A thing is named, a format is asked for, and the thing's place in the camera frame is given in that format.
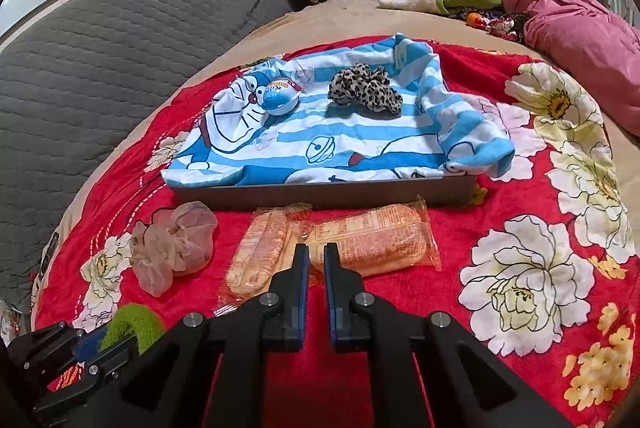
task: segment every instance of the red floral blanket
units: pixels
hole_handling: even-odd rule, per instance
[[[527,56],[432,46],[449,89],[498,124],[516,156],[500,179],[478,177],[467,207],[430,210],[443,271],[413,267],[365,286],[403,311],[448,311],[568,419],[599,428],[638,372],[640,297],[639,259],[600,110],[570,76]],[[156,209],[180,204],[159,170],[238,72],[182,90],[91,189],[38,291],[37,328],[63,319],[91,330],[129,302],[150,306],[167,327],[191,311],[212,314],[250,213],[216,213],[210,265],[176,279],[158,299],[138,287],[129,238],[135,221],[149,223]],[[324,287],[308,298],[303,350],[269,356],[265,426],[369,427],[366,356],[334,354]]]

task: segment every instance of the green plush toy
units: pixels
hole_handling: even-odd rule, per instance
[[[146,305],[129,303],[117,310],[108,324],[107,333],[100,344],[100,351],[135,334],[138,353],[142,354],[164,334],[162,319]]]

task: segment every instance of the gray quilted mattress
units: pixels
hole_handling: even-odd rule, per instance
[[[0,297],[30,274],[82,183],[187,78],[287,0],[70,0],[0,54]]]

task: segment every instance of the blue striped towel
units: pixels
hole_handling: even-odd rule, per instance
[[[382,66],[402,94],[402,114],[375,114],[327,99],[337,72]],[[302,88],[283,116],[260,106],[265,85],[287,78]],[[502,175],[513,143],[442,79],[440,58],[402,34],[243,72],[213,98],[169,167],[172,187],[371,181],[460,173]]]

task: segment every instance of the pink blanket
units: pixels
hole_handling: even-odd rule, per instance
[[[525,41],[548,54],[615,121],[640,135],[640,30],[596,0],[502,0],[527,13]]]

